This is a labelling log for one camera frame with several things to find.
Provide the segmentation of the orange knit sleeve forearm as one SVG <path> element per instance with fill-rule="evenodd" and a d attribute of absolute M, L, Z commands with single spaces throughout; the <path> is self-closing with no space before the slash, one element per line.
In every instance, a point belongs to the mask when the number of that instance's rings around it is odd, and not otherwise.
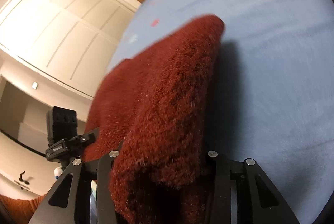
<path fill-rule="evenodd" d="M 12 199 L 1 195 L 0 223 L 28 224 L 45 195 L 32 200 Z"/>

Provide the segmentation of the left blue white gloved hand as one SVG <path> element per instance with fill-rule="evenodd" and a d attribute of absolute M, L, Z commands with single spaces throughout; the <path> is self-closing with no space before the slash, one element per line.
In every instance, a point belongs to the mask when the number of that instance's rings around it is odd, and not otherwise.
<path fill-rule="evenodd" d="M 63 173 L 64 169 L 63 167 L 59 166 L 54 169 L 54 177 L 57 180 Z"/>

